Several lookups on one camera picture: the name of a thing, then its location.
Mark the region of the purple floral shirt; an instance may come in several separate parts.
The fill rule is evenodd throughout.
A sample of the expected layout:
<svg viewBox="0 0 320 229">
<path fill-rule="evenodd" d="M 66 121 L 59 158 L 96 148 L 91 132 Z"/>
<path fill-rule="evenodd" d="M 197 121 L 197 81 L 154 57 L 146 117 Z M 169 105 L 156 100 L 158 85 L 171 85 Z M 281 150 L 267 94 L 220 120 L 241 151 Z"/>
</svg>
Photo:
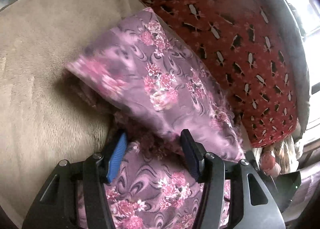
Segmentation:
<svg viewBox="0 0 320 229">
<path fill-rule="evenodd" d="M 165 31 L 150 8 L 122 20 L 66 66 L 76 92 L 102 111 L 116 108 L 129 146 L 105 186 L 116 228 L 191 228 L 203 185 L 180 146 L 188 129 L 221 159 L 244 157 L 227 96 L 198 56 Z"/>
</svg>

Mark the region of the beige fleece blanket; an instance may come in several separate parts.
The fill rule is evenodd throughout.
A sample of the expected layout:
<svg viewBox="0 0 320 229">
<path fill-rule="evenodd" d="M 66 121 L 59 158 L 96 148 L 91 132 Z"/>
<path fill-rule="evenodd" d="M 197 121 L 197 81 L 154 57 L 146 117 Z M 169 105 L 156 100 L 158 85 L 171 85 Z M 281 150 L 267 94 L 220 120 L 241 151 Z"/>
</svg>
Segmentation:
<svg viewBox="0 0 320 229">
<path fill-rule="evenodd" d="M 138 0 L 17 0 L 1 11 L 1 207 L 21 227 L 62 159 L 102 148 L 108 119 L 63 77 L 65 64 L 143 8 Z"/>
</svg>

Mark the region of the plastic bag with doll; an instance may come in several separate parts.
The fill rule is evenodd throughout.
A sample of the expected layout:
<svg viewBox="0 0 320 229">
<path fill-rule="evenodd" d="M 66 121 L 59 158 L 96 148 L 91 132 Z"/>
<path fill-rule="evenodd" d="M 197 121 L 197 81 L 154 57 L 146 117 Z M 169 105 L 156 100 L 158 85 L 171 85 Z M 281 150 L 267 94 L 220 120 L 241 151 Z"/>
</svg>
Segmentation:
<svg viewBox="0 0 320 229">
<path fill-rule="evenodd" d="M 258 167 L 272 178 L 298 170 L 299 159 L 303 154 L 301 141 L 294 142 L 289 135 L 283 141 L 269 146 L 253 148 Z"/>
</svg>

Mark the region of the red patterned quilt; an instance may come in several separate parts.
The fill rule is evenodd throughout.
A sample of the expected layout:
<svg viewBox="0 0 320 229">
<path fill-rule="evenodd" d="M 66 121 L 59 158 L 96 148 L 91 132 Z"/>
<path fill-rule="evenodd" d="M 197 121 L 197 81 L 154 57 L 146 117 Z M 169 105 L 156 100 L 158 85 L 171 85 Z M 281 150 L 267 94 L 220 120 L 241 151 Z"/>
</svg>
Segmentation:
<svg viewBox="0 0 320 229">
<path fill-rule="evenodd" d="M 251 145 L 285 139 L 298 122 L 292 68 L 260 0 L 141 0 L 202 59 L 228 92 Z"/>
</svg>

